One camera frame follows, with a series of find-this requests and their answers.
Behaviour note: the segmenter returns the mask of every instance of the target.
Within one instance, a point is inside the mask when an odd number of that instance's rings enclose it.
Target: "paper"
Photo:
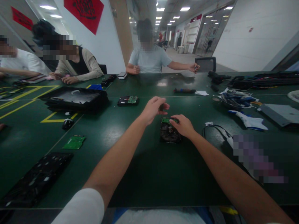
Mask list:
[[[226,88],[223,92],[219,93],[219,94],[222,94],[222,93],[225,93],[228,91],[228,88]]]
[[[202,95],[202,96],[207,96],[207,95],[209,95],[208,93],[206,93],[206,91],[196,91],[195,94],[197,94],[197,95]]]

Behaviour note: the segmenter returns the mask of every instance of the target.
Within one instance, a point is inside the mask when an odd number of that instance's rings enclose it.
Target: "black chair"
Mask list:
[[[216,71],[216,58],[215,57],[204,57],[196,58],[195,63],[200,66],[197,72],[209,72]]]
[[[99,64],[99,66],[100,66],[100,69],[102,70],[102,72],[104,73],[104,75],[106,75],[107,74],[107,67],[106,67],[106,65],[100,65]]]

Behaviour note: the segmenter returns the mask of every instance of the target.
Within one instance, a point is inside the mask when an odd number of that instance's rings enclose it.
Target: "small box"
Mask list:
[[[127,77],[127,73],[126,72],[121,72],[118,75],[118,79],[125,79]]]

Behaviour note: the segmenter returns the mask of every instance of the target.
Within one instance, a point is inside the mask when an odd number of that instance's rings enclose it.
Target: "green table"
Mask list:
[[[232,76],[253,76],[260,72],[234,72]],[[86,88],[98,84],[102,78],[82,82],[75,87]],[[205,122],[223,126],[231,134],[250,134],[265,139],[264,155],[274,162],[274,167],[283,169],[288,184],[265,184],[265,190],[280,204],[299,204],[298,133],[281,130],[255,108],[245,111],[253,117],[263,118],[268,131],[246,129],[241,120],[227,112],[220,102],[212,100],[218,95],[210,88],[211,79],[206,73],[184,77],[180,73],[143,74],[115,80],[108,88],[110,104],[97,115],[81,115],[67,132],[61,129],[64,114],[54,114],[41,100],[33,100],[46,91],[63,86],[61,81],[44,81],[28,88],[33,90],[13,101],[0,102],[0,122],[9,127],[0,133],[0,198],[46,153],[72,152],[71,163],[59,177],[47,195],[34,208],[63,208],[71,197],[82,188],[90,173],[119,139],[129,125],[142,112],[148,100],[161,96],[170,104],[169,115],[184,114],[196,131],[201,133]],[[174,88],[190,88],[207,91],[209,96],[175,94]],[[220,85],[220,91],[226,84]],[[263,103],[285,104],[299,109],[299,104],[286,94],[297,86],[281,86],[268,90],[250,90]],[[137,95],[138,106],[118,107],[120,96]],[[110,207],[163,207],[230,205],[203,158],[187,139],[181,144],[162,143],[159,140],[160,117],[147,127],[134,158],[115,191]],[[63,145],[73,135],[84,135],[86,140],[79,150],[64,150]],[[221,134],[213,128],[207,130],[207,140],[237,162],[232,149]]]

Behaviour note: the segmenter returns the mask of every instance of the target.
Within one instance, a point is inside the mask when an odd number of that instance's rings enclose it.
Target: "man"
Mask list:
[[[109,201],[121,181],[135,153],[137,145],[156,115],[169,109],[165,98],[154,97],[141,115],[131,124],[121,138],[104,155],[91,173],[83,189],[77,192],[52,224],[99,224]],[[207,142],[193,128],[184,115],[174,115],[171,124],[189,138],[210,168],[217,183],[248,224],[294,222],[275,201],[242,169]],[[168,209],[127,210],[116,222],[120,223],[200,223],[198,214]]]
[[[2,55],[0,78],[33,77],[41,74],[48,75],[51,72],[36,55],[9,46],[4,36],[0,36],[0,55]]]
[[[137,34],[141,47],[133,50],[126,67],[127,73],[132,75],[161,73],[162,65],[174,70],[190,70],[194,73],[199,69],[196,63],[182,64],[172,61],[163,48],[154,45],[154,32],[149,19],[138,21]]]

